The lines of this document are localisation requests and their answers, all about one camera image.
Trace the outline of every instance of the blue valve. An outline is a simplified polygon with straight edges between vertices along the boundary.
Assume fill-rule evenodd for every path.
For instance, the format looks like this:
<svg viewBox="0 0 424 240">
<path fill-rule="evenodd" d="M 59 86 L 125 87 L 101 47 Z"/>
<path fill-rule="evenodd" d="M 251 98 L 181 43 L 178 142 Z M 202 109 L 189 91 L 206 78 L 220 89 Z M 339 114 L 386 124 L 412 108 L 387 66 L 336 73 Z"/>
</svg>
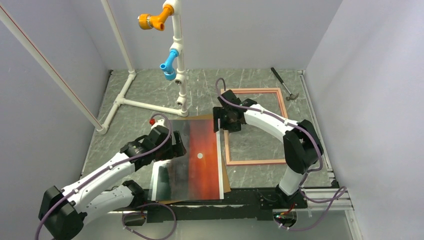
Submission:
<svg viewBox="0 0 424 240">
<path fill-rule="evenodd" d="M 171 49 L 171 51 L 169 51 L 169 57 L 159 66 L 168 81 L 174 80 L 177 76 L 175 69 L 172 67 L 172 63 L 176 57 L 178 57 L 178 51 Z"/>
</svg>

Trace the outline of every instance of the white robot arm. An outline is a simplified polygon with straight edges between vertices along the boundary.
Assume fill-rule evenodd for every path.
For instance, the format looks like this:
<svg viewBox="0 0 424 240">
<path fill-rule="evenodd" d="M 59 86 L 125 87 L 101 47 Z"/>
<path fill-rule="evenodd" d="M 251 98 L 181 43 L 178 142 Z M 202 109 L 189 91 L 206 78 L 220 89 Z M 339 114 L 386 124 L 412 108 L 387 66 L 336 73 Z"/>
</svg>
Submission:
<svg viewBox="0 0 424 240">
<path fill-rule="evenodd" d="M 72 193 L 44 222 L 54 239 L 70 240 L 84 225 L 103 214 L 120 208 L 135 208 L 145 203 L 147 199 L 144 190 L 133 180 L 125 181 L 115 189 L 106 189 L 152 161 L 173 159 L 186 154 L 180 133 L 174 131 L 175 144 L 170 137 L 158 150 L 126 161 L 130 157 L 147 153 L 166 140 L 169 129 L 164 126 L 164 120 L 150 123 L 152 127 L 149 135 L 128 142 L 110 160 L 86 177 L 60 190 L 52 186 L 45 191 L 38 214 L 40 220 L 59 200 Z"/>
<path fill-rule="evenodd" d="M 230 133 L 238 132 L 242 124 L 249 124 L 264 130 L 283 143 L 288 168 L 277 185 L 276 192 L 282 205 L 293 203 L 294 197 L 299 197 L 301 194 L 299 185 L 305 180 L 308 168 L 318 160 L 314 144 L 317 145 L 320 154 L 323 154 L 312 123 L 307 120 L 297 122 L 278 116 L 251 99 L 242 102 L 231 90 L 224 92 L 218 100 L 222 107 L 213 108 L 215 132 L 219 129 L 228 130 Z M 314 144 L 304 132 L 310 134 Z"/>
</svg>

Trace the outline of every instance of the marble table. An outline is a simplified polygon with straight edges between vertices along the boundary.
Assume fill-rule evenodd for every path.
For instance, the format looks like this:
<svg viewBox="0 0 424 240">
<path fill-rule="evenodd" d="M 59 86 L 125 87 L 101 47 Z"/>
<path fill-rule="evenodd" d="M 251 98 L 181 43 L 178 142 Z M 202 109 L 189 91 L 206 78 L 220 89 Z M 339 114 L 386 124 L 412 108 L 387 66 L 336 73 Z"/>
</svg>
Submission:
<svg viewBox="0 0 424 240">
<path fill-rule="evenodd" d="M 295 70 L 279 69 L 277 72 L 293 93 L 299 97 L 293 101 L 284 99 L 285 108 L 290 119 L 312 122 L 306 93 Z M 113 101 L 122 89 L 128 76 L 126 70 L 114 70 L 100 109 L 99 119 L 102 123 L 109 113 Z M 288 93 L 278 82 L 270 69 L 189 69 L 187 79 L 187 105 L 189 116 L 212 113 L 212 107 L 220 106 L 215 92 L 217 78 L 225 79 L 228 88 L 281 88 L 283 98 Z M 149 103 L 169 108 L 177 108 L 175 100 L 178 97 L 178 86 L 173 81 L 167 81 L 160 69 L 143 69 L 137 71 L 125 98 L 133 101 Z M 274 94 L 240 94 L 240 98 L 251 98 L 270 111 L 280 114 Z M 84 177 L 103 165 L 127 142 L 147 134 L 150 131 L 149 117 L 152 110 L 129 105 L 121 105 L 112 120 L 105 135 L 94 133 L 81 176 Z M 170 119 L 177 116 L 166 114 Z M 231 159 L 280 159 L 284 158 L 281 143 L 268 133 L 249 125 L 243 126 L 243 131 L 231 133 Z M 224 135 L 221 134 L 221 145 L 224 146 Z M 226 170 L 232 188 L 275 187 L 286 170 L 285 164 L 272 165 L 241 165 L 227 166 Z M 142 188 L 150 187 L 152 164 L 117 182 L 119 185 L 126 180 L 136 181 Z M 326 165 L 319 172 L 309 175 L 307 187 L 330 186 Z"/>
</svg>

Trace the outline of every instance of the white wall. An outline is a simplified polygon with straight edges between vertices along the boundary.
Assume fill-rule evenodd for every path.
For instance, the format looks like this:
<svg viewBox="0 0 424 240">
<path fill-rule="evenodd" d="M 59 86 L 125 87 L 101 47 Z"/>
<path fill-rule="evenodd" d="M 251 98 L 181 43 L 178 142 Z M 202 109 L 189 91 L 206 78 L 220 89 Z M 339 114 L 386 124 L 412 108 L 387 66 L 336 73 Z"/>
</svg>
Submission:
<svg viewBox="0 0 424 240">
<path fill-rule="evenodd" d="M 125 69 L 100 0 L 73 0 L 109 69 Z M 173 42 L 165 31 L 141 30 L 137 17 L 157 15 L 163 0 L 109 0 L 134 67 L 158 68 Z M 342 0 L 182 0 L 185 66 L 305 69 Z"/>
<path fill-rule="evenodd" d="M 1 5 L 97 115 L 108 71 L 71 3 Z M 34 238 L 44 191 L 79 178 L 93 130 L 0 22 L 0 239 Z"/>
<path fill-rule="evenodd" d="M 306 73 L 364 239 L 424 239 L 424 2 L 344 0 Z"/>
</svg>

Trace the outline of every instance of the orange valve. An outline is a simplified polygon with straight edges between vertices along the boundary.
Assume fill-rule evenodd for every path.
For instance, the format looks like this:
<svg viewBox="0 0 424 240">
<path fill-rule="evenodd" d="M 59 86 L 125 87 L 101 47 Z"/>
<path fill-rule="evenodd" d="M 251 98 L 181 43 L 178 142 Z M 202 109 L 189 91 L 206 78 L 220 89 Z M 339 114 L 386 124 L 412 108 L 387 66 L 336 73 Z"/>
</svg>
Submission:
<svg viewBox="0 0 424 240">
<path fill-rule="evenodd" d="M 159 31 L 163 31 L 165 30 L 165 21 L 172 14 L 174 14 L 174 8 L 167 4 L 163 7 L 162 13 L 157 16 L 152 16 L 148 13 L 141 14 L 138 17 L 138 24 L 140 28 L 144 30 L 155 28 Z"/>
</svg>

